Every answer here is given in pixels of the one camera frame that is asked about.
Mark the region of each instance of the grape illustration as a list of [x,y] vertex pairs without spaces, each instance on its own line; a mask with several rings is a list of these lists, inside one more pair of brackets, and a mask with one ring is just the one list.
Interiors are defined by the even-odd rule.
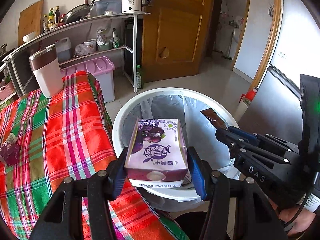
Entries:
[[163,135],[164,130],[160,127],[153,127],[153,128],[151,128],[150,132],[157,133],[157,134],[159,134],[159,136],[161,136],[161,135]]
[[143,125],[140,122],[138,122],[138,131],[142,130],[142,128],[143,128]]
[[160,141],[161,141],[161,137],[160,136],[151,137],[151,142],[153,142],[153,143],[158,143]]
[[141,134],[141,138],[143,141],[150,141],[151,140],[151,135],[149,132],[143,132]]
[[143,142],[143,139],[142,139],[141,133],[139,133],[139,132],[137,133],[136,142],[140,142],[140,143],[142,143],[142,142]]
[[132,153],[136,153],[140,151],[143,148],[143,142],[135,142],[133,148],[132,148]]
[[152,128],[151,126],[144,125],[143,128],[141,129],[141,132],[150,132],[151,128]]

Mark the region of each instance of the cutting board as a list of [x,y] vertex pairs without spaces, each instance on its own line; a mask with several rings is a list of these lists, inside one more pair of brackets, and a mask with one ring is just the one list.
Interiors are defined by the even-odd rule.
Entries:
[[42,29],[42,9],[43,0],[30,5],[20,13],[18,27],[18,46],[24,44],[23,36],[31,32],[36,32],[36,36],[41,34]]

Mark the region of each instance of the human hand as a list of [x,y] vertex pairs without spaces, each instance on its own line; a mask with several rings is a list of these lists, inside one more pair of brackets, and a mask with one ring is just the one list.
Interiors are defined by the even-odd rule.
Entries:
[[[271,206],[274,210],[278,207],[272,200],[269,200]],[[288,222],[291,218],[294,217],[296,212],[298,211],[300,205],[296,205],[293,208],[284,209],[280,212],[280,214],[277,214],[279,219],[281,219],[284,222]],[[294,220],[294,225],[291,228],[291,230],[288,232],[288,236],[295,235],[297,233],[305,231],[313,222],[314,218],[316,217],[316,214],[312,213],[311,211],[303,208],[298,215],[298,217]]]

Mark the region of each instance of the red checkered cloth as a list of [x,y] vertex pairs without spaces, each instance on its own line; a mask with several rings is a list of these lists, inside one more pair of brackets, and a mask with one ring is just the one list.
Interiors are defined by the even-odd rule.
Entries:
[[[45,98],[35,90],[0,113],[0,142],[12,132],[21,145],[19,163],[0,164],[0,214],[18,238],[29,238],[64,177],[88,178],[116,159],[111,130],[99,83],[84,71],[65,77],[58,95]],[[118,239],[187,239],[128,181],[109,208]],[[90,239],[85,200],[82,218],[84,238]]]

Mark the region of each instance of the juice box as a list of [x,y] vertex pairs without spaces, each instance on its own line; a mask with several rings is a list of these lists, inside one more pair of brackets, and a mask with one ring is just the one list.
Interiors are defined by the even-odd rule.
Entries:
[[180,187],[188,172],[179,119],[137,119],[126,168],[136,187]]

